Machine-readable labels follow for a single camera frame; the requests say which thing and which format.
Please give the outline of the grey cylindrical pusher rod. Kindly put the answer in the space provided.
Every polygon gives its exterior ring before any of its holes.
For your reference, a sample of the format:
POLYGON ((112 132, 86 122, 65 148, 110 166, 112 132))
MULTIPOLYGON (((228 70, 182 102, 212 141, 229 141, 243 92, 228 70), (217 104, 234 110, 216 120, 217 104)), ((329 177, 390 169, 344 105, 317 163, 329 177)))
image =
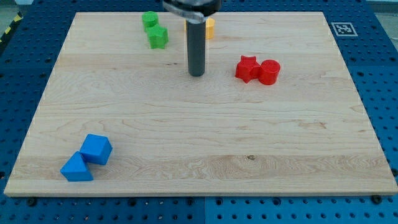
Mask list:
POLYGON ((200 77, 205 72, 206 24, 186 22, 188 72, 200 77))

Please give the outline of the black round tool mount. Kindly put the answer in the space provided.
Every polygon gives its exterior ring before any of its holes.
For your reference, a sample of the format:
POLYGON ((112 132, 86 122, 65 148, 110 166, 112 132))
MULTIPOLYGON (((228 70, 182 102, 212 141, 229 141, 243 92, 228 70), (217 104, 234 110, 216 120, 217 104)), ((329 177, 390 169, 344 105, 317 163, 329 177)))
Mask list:
POLYGON ((203 23, 221 9, 222 0, 163 0, 165 10, 191 23, 203 23))

